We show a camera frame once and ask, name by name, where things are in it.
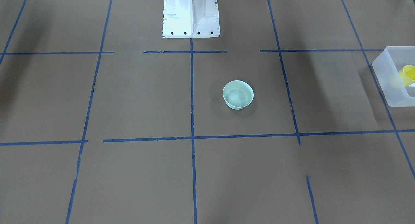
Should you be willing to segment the yellow plastic cup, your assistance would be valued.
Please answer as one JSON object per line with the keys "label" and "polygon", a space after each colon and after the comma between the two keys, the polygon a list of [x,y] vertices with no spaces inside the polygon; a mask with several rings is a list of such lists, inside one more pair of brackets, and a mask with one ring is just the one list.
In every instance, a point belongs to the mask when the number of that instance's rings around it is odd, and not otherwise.
{"label": "yellow plastic cup", "polygon": [[413,65],[404,66],[398,74],[405,87],[415,82],[415,66]]}

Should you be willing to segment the mint green bowl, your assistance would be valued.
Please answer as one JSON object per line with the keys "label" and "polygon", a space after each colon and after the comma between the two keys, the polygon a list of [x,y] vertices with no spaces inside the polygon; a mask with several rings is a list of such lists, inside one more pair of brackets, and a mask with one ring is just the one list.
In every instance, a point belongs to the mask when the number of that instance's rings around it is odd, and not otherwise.
{"label": "mint green bowl", "polygon": [[253,88],[241,80],[228,82],[223,88],[222,95],[225,104],[235,110],[249,106],[255,96]]}

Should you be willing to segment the translucent white plastic bin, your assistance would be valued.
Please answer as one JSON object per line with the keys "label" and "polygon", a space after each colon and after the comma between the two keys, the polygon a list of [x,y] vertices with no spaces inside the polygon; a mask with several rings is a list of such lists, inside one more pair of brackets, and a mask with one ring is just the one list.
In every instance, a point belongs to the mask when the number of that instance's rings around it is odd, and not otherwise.
{"label": "translucent white plastic bin", "polygon": [[388,46],[372,62],[386,102],[391,107],[415,105],[414,87],[405,87],[398,71],[406,65],[414,65],[414,46]]}

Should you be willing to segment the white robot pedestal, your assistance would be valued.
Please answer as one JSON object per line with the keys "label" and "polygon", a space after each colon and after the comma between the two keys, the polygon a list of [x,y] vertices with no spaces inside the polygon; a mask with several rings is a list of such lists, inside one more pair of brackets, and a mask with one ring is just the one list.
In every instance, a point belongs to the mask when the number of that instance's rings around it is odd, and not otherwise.
{"label": "white robot pedestal", "polygon": [[218,0],[163,0],[163,38],[216,38]]}

